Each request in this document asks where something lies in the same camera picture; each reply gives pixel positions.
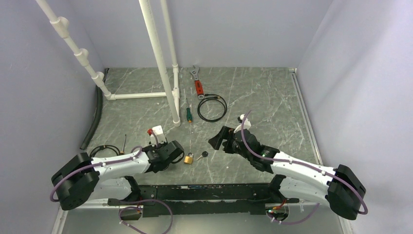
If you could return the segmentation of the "black head key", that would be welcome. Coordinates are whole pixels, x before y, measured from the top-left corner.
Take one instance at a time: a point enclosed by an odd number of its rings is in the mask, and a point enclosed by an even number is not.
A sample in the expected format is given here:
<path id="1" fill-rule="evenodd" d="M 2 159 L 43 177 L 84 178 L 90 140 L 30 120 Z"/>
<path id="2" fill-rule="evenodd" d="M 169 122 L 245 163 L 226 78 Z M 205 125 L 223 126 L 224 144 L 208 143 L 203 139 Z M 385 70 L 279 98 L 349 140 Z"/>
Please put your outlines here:
<path id="1" fill-rule="evenodd" d="M 209 155 L 209 153 L 207 152 L 207 151 L 203 151 L 202 153 L 201 153 L 201 155 L 199 156 L 199 157 L 197 157 L 197 161 L 198 160 L 200 160 L 200 159 L 202 159 L 202 158 L 205 158 L 205 157 L 207 157 Z"/>

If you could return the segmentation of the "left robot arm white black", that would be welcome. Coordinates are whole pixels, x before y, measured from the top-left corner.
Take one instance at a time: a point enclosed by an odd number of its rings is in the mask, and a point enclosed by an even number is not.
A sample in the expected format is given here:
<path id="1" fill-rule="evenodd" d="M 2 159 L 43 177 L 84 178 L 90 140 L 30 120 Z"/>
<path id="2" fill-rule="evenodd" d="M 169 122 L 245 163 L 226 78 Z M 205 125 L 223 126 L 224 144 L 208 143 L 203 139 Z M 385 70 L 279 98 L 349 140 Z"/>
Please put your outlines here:
<path id="1" fill-rule="evenodd" d="M 136 146 L 129 154 L 107 158 L 80 153 L 52 176 L 49 199 L 65 211 L 97 199 L 135 204 L 143 196 L 134 175 L 164 171 L 183 154 L 184 148 L 176 140 L 158 147 Z"/>

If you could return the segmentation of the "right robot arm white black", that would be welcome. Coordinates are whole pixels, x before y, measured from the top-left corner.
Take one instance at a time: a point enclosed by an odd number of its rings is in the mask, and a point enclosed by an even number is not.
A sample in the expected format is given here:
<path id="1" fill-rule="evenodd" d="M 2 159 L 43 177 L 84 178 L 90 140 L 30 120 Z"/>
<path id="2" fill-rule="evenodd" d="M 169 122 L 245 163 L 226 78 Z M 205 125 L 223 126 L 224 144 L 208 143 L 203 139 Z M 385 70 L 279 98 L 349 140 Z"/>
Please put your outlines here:
<path id="1" fill-rule="evenodd" d="M 281 202 L 298 198 L 328 206 L 348 220 L 367 214 L 363 200 L 366 189 L 347 166 L 327 167 L 294 158 L 277 148 L 259 143 L 247 129 L 222 127 L 208 143 L 215 150 L 238 154 L 255 169 L 274 175 L 269 198 Z"/>

